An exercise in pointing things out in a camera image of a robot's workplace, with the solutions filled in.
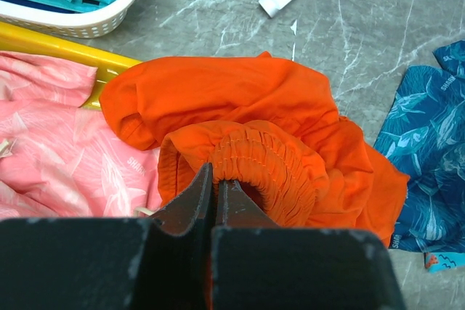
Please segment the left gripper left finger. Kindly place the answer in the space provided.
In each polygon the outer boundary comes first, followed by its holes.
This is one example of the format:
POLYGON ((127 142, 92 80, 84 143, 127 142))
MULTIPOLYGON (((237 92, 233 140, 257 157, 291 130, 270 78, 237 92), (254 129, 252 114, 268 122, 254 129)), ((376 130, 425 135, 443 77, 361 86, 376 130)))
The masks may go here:
POLYGON ((206 309, 211 165, 147 218, 1 222, 3 309, 206 309))

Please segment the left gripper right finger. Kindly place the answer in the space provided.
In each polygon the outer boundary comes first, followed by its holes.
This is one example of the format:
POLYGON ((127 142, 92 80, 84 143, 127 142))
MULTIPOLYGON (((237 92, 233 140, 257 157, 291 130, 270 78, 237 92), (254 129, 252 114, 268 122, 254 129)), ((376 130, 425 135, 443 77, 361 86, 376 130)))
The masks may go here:
POLYGON ((404 309, 387 249, 359 229, 282 228, 236 181, 219 185, 215 309, 404 309))

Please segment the orange shorts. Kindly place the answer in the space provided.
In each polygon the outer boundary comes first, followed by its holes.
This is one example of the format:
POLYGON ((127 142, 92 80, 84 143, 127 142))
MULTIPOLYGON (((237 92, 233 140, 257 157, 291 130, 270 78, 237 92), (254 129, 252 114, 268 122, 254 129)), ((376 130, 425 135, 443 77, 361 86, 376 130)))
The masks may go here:
POLYGON ((322 73, 267 52, 164 57, 107 83, 100 106, 120 140, 159 149, 163 204, 209 163, 214 184, 239 181, 276 224, 391 241, 408 176, 339 113, 322 73))

